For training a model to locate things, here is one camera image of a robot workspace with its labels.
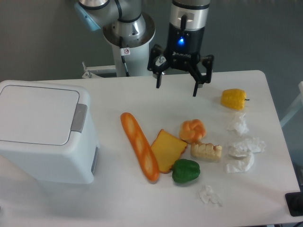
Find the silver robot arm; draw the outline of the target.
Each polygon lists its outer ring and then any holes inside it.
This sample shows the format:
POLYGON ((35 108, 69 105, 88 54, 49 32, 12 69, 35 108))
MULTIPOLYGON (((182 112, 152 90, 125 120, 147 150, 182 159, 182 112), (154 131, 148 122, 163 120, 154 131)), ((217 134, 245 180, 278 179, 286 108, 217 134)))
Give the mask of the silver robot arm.
POLYGON ((165 47, 150 46, 155 35, 153 19, 142 11, 139 0, 79 0, 75 9, 87 27, 102 29, 112 46, 114 66, 88 67, 85 72, 118 77, 154 75, 159 87, 167 69, 188 72, 195 88, 210 83, 214 57, 200 54, 210 2, 174 0, 171 3, 168 38, 165 47))

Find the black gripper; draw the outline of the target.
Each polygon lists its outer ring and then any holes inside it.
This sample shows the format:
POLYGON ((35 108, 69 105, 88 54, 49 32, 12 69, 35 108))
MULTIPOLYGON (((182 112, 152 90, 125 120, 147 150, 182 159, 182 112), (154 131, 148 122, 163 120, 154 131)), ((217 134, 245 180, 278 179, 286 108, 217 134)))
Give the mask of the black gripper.
POLYGON ((151 50, 148 60, 147 70, 152 71, 156 76, 156 88, 161 86, 161 77, 169 67, 178 70, 187 70, 184 65, 188 63, 188 72, 195 80, 193 97, 196 97, 199 86, 210 83, 213 72, 214 56, 207 55, 200 57, 200 49, 204 35, 204 28, 189 29, 189 17, 184 14, 180 18, 180 25, 169 25, 169 34, 165 50, 155 44, 151 50), (197 64, 201 62, 206 69, 206 74, 202 75, 197 64))

